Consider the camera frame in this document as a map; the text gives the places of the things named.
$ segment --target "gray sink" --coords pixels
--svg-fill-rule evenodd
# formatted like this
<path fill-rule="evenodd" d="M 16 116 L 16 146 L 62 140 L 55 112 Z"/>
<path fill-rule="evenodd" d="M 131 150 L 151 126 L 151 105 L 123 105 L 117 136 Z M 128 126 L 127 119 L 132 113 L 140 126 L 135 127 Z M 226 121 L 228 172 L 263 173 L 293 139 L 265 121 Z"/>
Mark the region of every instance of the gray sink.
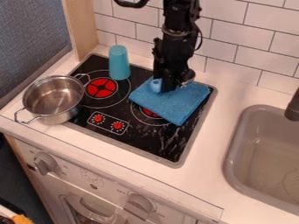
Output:
<path fill-rule="evenodd" d="M 224 163 L 238 192 L 299 215 L 299 122 L 266 105 L 242 113 Z"/>

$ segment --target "white tile wall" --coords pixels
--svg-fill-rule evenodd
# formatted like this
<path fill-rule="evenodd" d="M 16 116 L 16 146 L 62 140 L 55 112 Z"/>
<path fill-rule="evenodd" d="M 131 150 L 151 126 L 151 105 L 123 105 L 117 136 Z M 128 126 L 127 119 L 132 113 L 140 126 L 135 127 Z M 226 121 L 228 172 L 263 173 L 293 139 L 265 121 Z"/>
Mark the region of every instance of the white tile wall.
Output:
<path fill-rule="evenodd" d="M 250 2 L 256 4 L 268 4 L 273 6 L 283 6 L 284 0 L 241 0 L 243 2 Z"/>
<path fill-rule="evenodd" d="M 263 72 L 261 75 L 260 86 L 292 95 L 299 87 L 299 80 L 277 73 Z"/>
<path fill-rule="evenodd" d="M 195 53 L 219 60 L 233 61 L 237 46 L 205 38 L 204 44 Z"/>
<path fill-rule="evenodd" d="M 271 52 L 299 58 L 299 36 L 277 32 L 271 46 Z"/>
<path fill-rule="evenodd" d="M 121 7 L 113 2 L 113 10 L 115 17 L 117 18 L 123 18 L 141 24 L 158 26 L 158 9 L 156 8 L 145 6 L 141 9 L 133 9 Z"/>
<path fill-rule="evenodd" d="M 116 36 L 115 34 L 105 32 L 105 31 L 97 31 L 99 44 L 103 46 L 114 46 L 116 45 Z"/>
<path fill-rule="evenodd" d="M 161 28 L 152 27 L 144 24 L 137 24 L 137 39 L 153 42 L 154 38 L 162 38 L 163 33 Z"/>
<path fill-rule="evenodd" d="M 246 25 L 299 35 L 299 11 L 250 3 Z"/>
<path fill-rule="evenodd" d="M 126 37 L 136 37 L 136 25 L 132 22 L 115 17 L 107 17 L 95 14 L 96 28 L 100 31 L 112 32 Z"/>
<path fill-rule="evenodd" d="M 287 0 L 284 7 L 292 9 L 292 10 L 299 10 L 299 1 L 298 0 Z"/>
<path fill-rule="evenodd" d="M 151 51 L 154 45 L 145 43 L 133 38 L 125 38 L 122 36 L 116 37 L 117 45 L 126 46 L 131 53 L 139 54 L 146 58 L 153 58 Z"/>
<path fill-rule="evenodd" d="M 299 59 L 243 46 L 239 47 L 236 58 L 238 64 L 289 76 L 294 75 L 298 62 Z"/>
<path fill-rule="evenodd" d="M 217 18 L 234 23 L 242 23 L 247 3 L 234 0 L 201 0 L 202 16 Z"/>
<path fill-rule="evenodd" d="M 200 0 L 204 44 L 189 60 L 196 71 L 293 94 L 299 87 L 299 0 Z M 163 0 L 142 9 L 94 0 L 99 43 L 152 58 L 162 37 Z"/>
<path fill-rule="evenodd" d="M 216 59 L 207 61 L 206 72 L 211 75 L 225 75 L 225 77 L 253 85 L 257 84 L 261 75 L 261 70 Z"/>
<path fill-rule="evenodd" d="M 242 24 L 214 21 L 212 38 L 241 46 L 251 46 L 267 50 L 270 47 L 273 31 L 266 31 Z"/>
<path fill-rule="evenodd" d="M 94 12 L 112 16 L 112 2 L 107 0 L 94 0 Z"/>

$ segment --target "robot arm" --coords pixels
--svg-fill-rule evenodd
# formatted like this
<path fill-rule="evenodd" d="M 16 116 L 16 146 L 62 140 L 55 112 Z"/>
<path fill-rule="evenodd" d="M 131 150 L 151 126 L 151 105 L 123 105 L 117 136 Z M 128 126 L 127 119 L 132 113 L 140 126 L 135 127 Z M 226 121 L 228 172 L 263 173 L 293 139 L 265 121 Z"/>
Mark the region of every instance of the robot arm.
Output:
<path fill-rule="evenodd" d="M 120 6 L 131 8 L 142 8 L 148 1 L 130 3 L 115 0 Z M 153 48 L 154 79 L 162 81 L 160 92 L 186 86 L 195 78 L 195 72 L 187 62 L 202 44 L 202 33 L 195 24 L 200 11 L 199 0 L 163 0 L 163 39 L 155 38 Z M 198 35 L 201 40 L 196 48 Z"/>

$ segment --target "toy stove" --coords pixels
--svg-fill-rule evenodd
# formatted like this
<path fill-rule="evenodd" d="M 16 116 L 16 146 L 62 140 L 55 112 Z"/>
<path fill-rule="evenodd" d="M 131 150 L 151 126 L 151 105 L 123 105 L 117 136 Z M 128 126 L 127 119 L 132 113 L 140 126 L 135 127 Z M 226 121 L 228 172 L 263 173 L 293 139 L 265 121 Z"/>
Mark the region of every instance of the toy stove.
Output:
<path fill-rule="evenodd" d="M 131 66 L 128 79 L 112 80 L 108 59 L 93 54 L 71 76 L 76 74 L 89 75 L 77 76 L 86 85 L 83 109 L 66 126 L 170 166 L 185 158 L 195 138 L 192 132 L 198 133 L 201 125 L 197 124 L 203 122 L 205 105 L 213 96 L 211 93 L 178 127 L 128 99 L 130 92 L 152 76 L 150 70 Z"/>

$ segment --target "red button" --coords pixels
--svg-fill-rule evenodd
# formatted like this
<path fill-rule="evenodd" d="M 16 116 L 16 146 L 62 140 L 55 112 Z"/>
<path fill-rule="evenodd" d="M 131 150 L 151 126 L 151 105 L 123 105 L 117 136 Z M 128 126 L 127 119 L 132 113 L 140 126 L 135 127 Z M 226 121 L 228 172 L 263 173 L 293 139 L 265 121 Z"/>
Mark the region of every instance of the red button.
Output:
<path fill-rule="evenodd" d="M 113 124 L 113 127 L 114 127 L 115 130 L 119 130 L 119 129 L 122 128 L 122 124 L 120 122 L 115 122 Z"/>
<path fill-rule="evenodd" d="M 103 117 L 101 115 L 97 115 L 94 117 L 94 120 L 98 123 L 100 123 L 103 120 Z"/>

